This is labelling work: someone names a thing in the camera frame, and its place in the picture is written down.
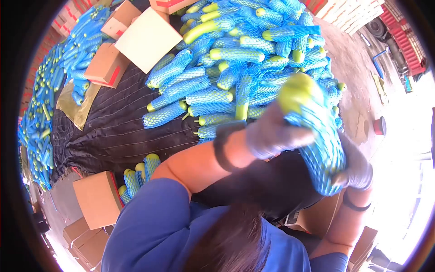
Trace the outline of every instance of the red bucket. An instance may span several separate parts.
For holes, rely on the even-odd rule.
[[[385,124],[385,118],[382,116],[381,118],[375,120],[373,122],[373,128],[375,130],[376,135],[386,135],[387,134],[387,125]]]

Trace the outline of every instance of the blue shirt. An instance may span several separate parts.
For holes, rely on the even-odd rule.
[[[168,178],[142,186],[122,209],[104,250],[103,272],[182,271],[191,250],[228,210],[189,202],[186,189]],[[340,272],[348,258],[331,253],[312,260],[296,238],[263,219],[271,241],[264,272]]]

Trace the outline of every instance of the red truck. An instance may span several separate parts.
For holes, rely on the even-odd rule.
[[[427,57],[411,26],[391,2],[381,5],[384,13],[365,26],[368,31],[390,48],[391,56],[404,85],[408,77],[418,81],[427,72]]]

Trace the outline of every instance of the shoulder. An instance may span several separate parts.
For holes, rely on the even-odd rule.
[[[152,180],[123,208],[106,244],[101,271],[179,270],[226,209],[198,207],[189,203],[178,182]]]

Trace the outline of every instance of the yellow plastic bag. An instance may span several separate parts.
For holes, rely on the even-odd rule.
[[[74,125],[83,131],[84,124],[86,123],[87,115],[89,114],[92,102],[100,90],[100,85],[90,84],[89,89],[86,91],[84,101],[81,106],[77,106],[74,102],[71,93],[74,90],[74,84],[69,82],[59,95],[56,103],[56,109],[65,113],[65,115],[74,123]]]

